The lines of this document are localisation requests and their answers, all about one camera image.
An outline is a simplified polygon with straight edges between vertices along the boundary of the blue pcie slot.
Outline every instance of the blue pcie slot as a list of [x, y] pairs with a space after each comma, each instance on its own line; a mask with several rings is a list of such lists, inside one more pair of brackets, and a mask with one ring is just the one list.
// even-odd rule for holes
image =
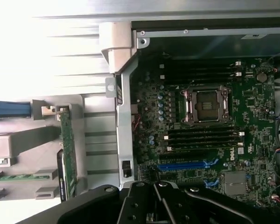
[[213, 162], [199, 161], [199, 162], [160, 164], [158, 165], [158, 168], [161, 171], [210, 168], [212, 165], [215, 165], [218, 162], [218, 160], [219, 159], [216, 159]]

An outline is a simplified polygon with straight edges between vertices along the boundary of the capacitor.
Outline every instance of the capacitor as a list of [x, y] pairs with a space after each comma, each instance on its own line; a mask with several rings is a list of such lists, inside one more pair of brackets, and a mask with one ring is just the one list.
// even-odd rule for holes
[[251, 162], [249, 160], [245, 160], [244, 163], [247, 167], [251, 166]]

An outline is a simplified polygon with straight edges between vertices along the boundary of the cpu socket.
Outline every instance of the cpu socket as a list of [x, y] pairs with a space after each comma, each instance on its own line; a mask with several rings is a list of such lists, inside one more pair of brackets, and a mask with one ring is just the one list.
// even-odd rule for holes
[[186, 114], [183, 123], [189, 125], [210, 125], [227, 122], [228, 93], [224, 86], [189, 87], [181, 91], [186, 98]]

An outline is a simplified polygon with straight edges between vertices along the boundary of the motherboard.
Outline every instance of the motherboard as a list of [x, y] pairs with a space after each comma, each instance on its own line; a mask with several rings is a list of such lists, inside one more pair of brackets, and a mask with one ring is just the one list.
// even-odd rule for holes
[[145, 69], [131, 78], [138, 180], [204, 186], [269, 206], [276, 181], [274, 67], [261, 58], [139, 67]]

